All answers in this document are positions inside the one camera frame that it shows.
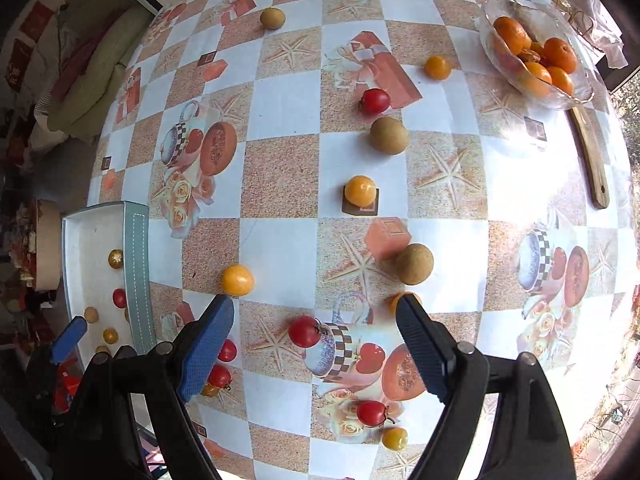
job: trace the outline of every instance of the table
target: table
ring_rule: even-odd
[[[584,465],[606,457],[581,455],[594,433],[585,421],[620,360],[639,281],[625,143],[581,53],[595,90],[584,113],[611,196],[597,210],[566,115],[527,103],[484,55],[474,23],[483,1],[187,0],[161,11],[135,52],[88,202],[148,204],[159,340],[200,316],[223,269],[240,263],[255,276],[234,300],[231,389],[188,404],[219,469],[408,477],[442,409],[410,364],[389,372],[408,360],[386,305],[405,287],[385,257],[409,241],[427,245],[435,266],[406,290],[482,352],[533,352],[580,477],[602,466]],[[549,0],[518,1],[551,12]],[[279,30],[260,25],[269,6],[286,14]],[[454,68],[443,82],[422,70],[432,54]],[[357,103],[374,87],[410,131],[400,155],[367,143],[373,118]],[[341,211],[355,174],[379,188],[375,217]],[[293,346],[287,327],[303,314],[333,323],[334,339]],[[359,399],[389,403],[405,450],[385,449],[380,430],[356,420]],[[476,477],[494,413],[488,397],[461,478]]]

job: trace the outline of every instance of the clear bowl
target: clear bowl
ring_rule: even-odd
[[[580,52],[580,40],[575,33],[571,33],[572,29],[569,32],[568,28],[562,27],[556,18],[543,10],[531,9],[514,0],[485,0],[478,24],[480,41],[487,57],[509,83],[530,100],[556,110],[568,110],[593,99],[593,86],[581,64],[578,64],[578,69],[569,76],[574,83],[573,96],[540,81],[529,72],[495,31],[493,23],[500,16],[518,20],[531,39],[541,44],[549,38],[560,38],[569,43],[576,52]]]

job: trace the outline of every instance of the wooden stick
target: wooden stick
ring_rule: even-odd
[[[584,107],[580,105],[567,110],[566,113],[569,117],[569,123],[582,145],[593,204],[598,209],[605,209],[609,206],[609,186],[604,173],[604,163],[596,144],[593,129],[589,127],[583,110]]]

